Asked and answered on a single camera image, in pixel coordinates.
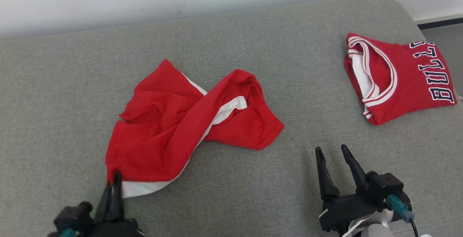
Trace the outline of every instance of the folded red jersey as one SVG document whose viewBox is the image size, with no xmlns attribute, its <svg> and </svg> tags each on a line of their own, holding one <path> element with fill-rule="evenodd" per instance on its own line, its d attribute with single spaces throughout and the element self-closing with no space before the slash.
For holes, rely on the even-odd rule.
<svg viewBox="0 0 463 237">
<path fill-rule="evenodd" d="M 109 180 L 121 171 L 124 197 L 170 184 L 203 140 L 261 150 L 284 127 L 254 75 L 235 70 L 206 92 L 167 59 L 135 87 L 120 117 L 106 166 Z"/>
<path fill-rule="evenodd" d="M 449 70 L 434 43 L 389 44 L 358 34 L 348 34 L 346 42 L 344 66 L 374 125 L 456 104 Z"/>
</svg>

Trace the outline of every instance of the basketball jersey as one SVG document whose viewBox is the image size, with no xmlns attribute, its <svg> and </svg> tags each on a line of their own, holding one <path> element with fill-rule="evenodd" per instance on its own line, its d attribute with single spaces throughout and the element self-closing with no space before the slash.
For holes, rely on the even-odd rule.
<svg viewBox="0 0 463 237">
<path fill-rule="evenodd" d="M 348 34 L 346 42 L 345 69 L 374 125 L 456 104 L 449 70 L 434 43 L 389 44 L 358 34 Z"/>
<path fill-rule="evenodd" d="M 284 127 L 254 75 L 235 70 L 206 92 L 167 59 L 135 87 L 120 117 L 106 166 L 109 180 L 121 171 L 125 198 L 174 181 L 203 140 L 262 150 Z"/>
</svg>

